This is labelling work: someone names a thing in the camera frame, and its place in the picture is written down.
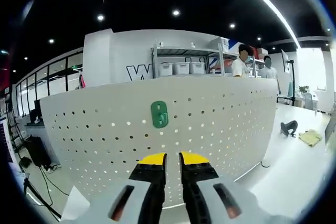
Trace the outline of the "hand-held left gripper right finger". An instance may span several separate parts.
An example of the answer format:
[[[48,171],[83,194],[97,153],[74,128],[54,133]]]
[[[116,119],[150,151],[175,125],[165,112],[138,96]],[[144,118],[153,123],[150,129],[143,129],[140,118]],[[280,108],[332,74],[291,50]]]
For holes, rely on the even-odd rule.
[[[249,190],[216,170],[204,156],[181,151],[183,201],[190,223],[293,223],[263,210]]]

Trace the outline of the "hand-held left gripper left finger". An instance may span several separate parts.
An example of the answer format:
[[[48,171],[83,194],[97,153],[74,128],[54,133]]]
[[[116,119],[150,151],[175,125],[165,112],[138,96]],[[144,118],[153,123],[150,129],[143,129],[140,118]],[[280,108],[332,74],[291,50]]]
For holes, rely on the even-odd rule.
[[[63,223],[159,223],[165,201],[166,153],[140,160],[128,179],[115,182],[88,210]]]

